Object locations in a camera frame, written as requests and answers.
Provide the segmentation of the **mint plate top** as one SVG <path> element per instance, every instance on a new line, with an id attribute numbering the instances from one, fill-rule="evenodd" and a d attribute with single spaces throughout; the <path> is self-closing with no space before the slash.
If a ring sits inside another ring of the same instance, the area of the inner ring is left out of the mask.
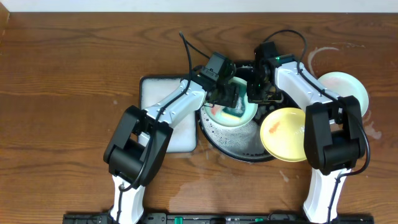
<path id="1" fill-rule="evenodd" d="M 238 127 L 242 126 L 251 121 L 254 115 L 257 113 L 258 104 L 248 102 L 247 96 L 247 81 L 242 78 L 234 77 L 230 80 L 230 83 L 235 83 L 239 86 L 239 97 L 244 98 L 246 110 L 243 117 L 240 120 L 223 119 L 221 117 L 221 110 L 225 106 L 215 105 L 214 107 L 204 107 L 205 113 L 217 124 L 226 127 Z"/>

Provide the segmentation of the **mint plate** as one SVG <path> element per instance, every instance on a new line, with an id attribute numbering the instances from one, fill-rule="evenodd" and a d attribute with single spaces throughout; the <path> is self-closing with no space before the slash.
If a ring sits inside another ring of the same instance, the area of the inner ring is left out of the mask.
<path id="1" fill-rule="evenodd" d="M 258 104 L 248 102 L 247 96 L 247 81 L 242 78 L 234 77 L 230 80 L 230 83 L 235 83 L 239 86 L 239 97 L 244 98 L 246 110 L 243 117 L 240 120 L 223 119 L 221 117 L 221 110 L 225 106 L 215 105 L 214 107 L 204 107 L 205 113 L 217 124 L 226 127 L 238 127 L 242 126 L 251 121 L 254 115 L 257 113 Z"/>
<path id="2" fill-rule="evenodd" d="M 364 85 L 354 76 L 344 72 L 330 72 L 322 75 L 318 81 L 342 97 L 354 96 L 360 104 L 361 116 L 364 116 L 369 106 L 369 95 Z"/>

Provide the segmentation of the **green yellow sponge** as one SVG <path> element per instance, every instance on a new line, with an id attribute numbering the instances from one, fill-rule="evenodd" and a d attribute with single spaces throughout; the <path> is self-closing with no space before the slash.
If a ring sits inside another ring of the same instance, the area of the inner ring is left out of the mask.
<path id="1" fill-rule="evenodd" d="M 221 110 L 221 117 L 223 119 L 240 120 L 246 110 L 245 102 L 243 97 L 239 97 L 234 108 L 224 107 Z"/>

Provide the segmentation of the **yellow plate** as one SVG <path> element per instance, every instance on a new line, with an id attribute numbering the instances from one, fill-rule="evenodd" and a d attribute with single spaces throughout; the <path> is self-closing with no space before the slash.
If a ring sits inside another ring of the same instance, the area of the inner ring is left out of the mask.
<path id="1" fill-rule="evenodd" d="M 305 113 L 298 108 L 271 112 L 260 129 L 261 142 L 267 152 L 286 162 L 306 160 L 303 148 Z"/>

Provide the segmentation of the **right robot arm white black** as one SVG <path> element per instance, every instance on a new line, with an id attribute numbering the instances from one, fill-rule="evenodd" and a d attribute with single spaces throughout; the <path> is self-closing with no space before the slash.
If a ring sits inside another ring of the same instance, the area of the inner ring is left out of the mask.
<path id="1" fill-rule="evenodd" d="M 343 182 L 366 169 L 354 170 L 358 159 L 370 157 L 360 103 L 328 90 L 292 54 L 279 54 L 273 41 L 259 44 L 254 55 L 248 100 L 263 105 L 290 98 L 305 113 L 303 151 L 312 179 L 303 209 L 310 222 L 330 223 Z"/>

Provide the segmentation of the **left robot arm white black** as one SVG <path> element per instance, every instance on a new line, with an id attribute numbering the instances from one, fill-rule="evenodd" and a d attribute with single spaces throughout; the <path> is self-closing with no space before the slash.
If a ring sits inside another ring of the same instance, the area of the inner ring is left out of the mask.
<path id="1" fill-rule="evenodd" d="M 229 79 L 189 74 L 160 102 L 140 109 L 128 107 L 104 152 L 115 186 L 111 223 L 137 223 L 144 213 L 145 187 L 158 173 L 174 127 L 206 101 L 234 107 L 239 86 Z"/>

